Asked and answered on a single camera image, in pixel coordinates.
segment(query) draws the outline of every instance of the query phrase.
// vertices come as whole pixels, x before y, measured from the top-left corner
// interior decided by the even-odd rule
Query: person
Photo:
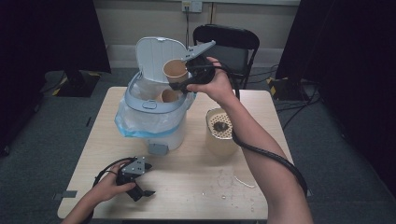
[[[120,167],[128,161],[121,161],[112,166],[105,177],[90,189],[76,204],[72,211],[62,221],[62,224],[77,224],[83,222],[99,203],[112,199],[117,194],[133,189],[135,183],[117,186],[116,178]]]
[[[221,64],[214,58],[207,58],[215,66]],[[189,91],[204,92],[216,101],[227,113],[238,138],[251,146],[264,148],[286,159],[286,155],[276,140],[249,114],[236,98],[227,74],[216,69],[213,80],[205,85],[190,84]],[[313,223],[304,191],[293,173],[283,165],[256,152],[242,148],[247,165],[268,202],[267,223]],[[120,164],[111,171],[117,173]],[[66,217],[64,223],[82,221],[100,202],[127,191],[134,184],[116,186],[116,177],[108,174],[91,189]]]

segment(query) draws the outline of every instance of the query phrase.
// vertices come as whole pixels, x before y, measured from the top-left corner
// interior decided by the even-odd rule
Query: white wall
[[[107,45],[133,46],[145,36],[164,36],[185,44],[187,22],[180,1],[95,0],[94,3]],[[189,45],[192,45],[193,29],[212,20],[252,31],[261,41],[261,52],[268,49],[281,52],[273,49],[285,47],[297,7],[203,2],[202,13],[190,13]]]

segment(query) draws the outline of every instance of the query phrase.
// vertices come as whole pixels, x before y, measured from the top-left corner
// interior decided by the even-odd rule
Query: paper cup
[[[222,108],[211,109],[206,114],[206,147],[217,156],[231,156],[239,148],[233,141],[233,125]]]
[[[166,75],[169,83],[180,83],[189,77],[186,63],[182,62],[180,59],[168,61],[163,66],[163,73]]]
[[[160,102],[160,103],[171,103],[178,100],[178,94],[177,91],[171,91],[171,90],[164,90],[159,94],[156,98],[155,101]]]

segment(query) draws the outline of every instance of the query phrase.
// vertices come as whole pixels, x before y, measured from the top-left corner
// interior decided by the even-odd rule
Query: open lid
[[[168,83],[163,65],[173,59],[182,59],[186,52],[182,43],[165,37],[144,37],[136,44],[136,59],[143,77],[161,83]]]

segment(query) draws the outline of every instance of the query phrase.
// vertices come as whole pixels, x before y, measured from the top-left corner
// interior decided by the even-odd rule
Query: wooden table
[[[230,157],[213,155],[205,147],[205,115],[219,107],[206,94],[198,93],[187,111],[186,135],[182,145],[166,156],[148,154],[146,141],[125,138],[114,118],[124,87],[113,87],[106,98],[82,151],[67,190],[76,198],[63,198],[58,210],[66,217],[92,187],[93,179],[111,162],[125,157],[145,156],[153,167],[137,178],[143,189],[155,190],[151,197],[134,202],[126,193],[100,203],[94,218],[109,219],[267,219],[268,207],[239,149]],[[285,151],[290,151],[271,96],[267,91],[241,91],[241,102]]]

